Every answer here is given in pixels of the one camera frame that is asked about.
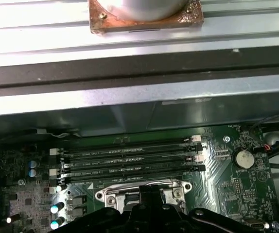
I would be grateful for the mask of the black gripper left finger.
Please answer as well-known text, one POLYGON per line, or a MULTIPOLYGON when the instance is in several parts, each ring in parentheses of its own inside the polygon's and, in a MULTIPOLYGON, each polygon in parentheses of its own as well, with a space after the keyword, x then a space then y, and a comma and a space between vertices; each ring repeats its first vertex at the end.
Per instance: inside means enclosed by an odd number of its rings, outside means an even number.
POLYGON ((150 233, 152 213, 152 187, 139 188, 139 203, 122 214, 105 207, 67 224, 68 233, 150 233))

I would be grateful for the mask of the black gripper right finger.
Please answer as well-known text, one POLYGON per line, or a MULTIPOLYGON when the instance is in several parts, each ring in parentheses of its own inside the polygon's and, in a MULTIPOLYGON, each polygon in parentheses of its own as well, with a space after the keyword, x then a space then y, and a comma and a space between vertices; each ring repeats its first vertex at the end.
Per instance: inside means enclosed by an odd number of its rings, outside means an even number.
POLYGON ((158 186, 151 186, 151 217, 156 233, 254 233, 249 226, 204 208, 188 214, 164 204, 158 186))

